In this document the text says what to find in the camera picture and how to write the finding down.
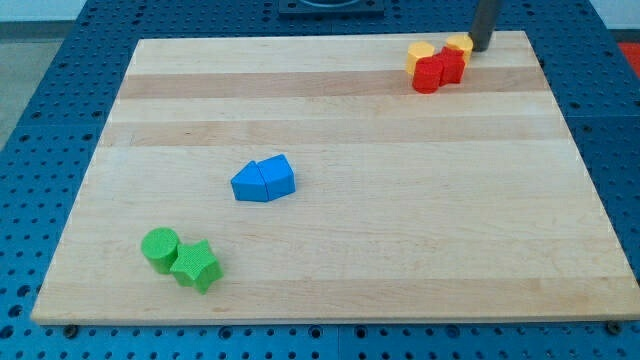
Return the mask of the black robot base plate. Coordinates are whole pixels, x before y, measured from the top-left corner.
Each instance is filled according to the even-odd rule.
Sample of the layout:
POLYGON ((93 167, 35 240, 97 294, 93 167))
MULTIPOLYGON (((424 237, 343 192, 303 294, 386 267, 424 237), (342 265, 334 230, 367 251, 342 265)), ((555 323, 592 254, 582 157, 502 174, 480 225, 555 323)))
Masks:
POLYGON ((383 0, 278 0, 278 14, 298 15, 383 15, 383 0))

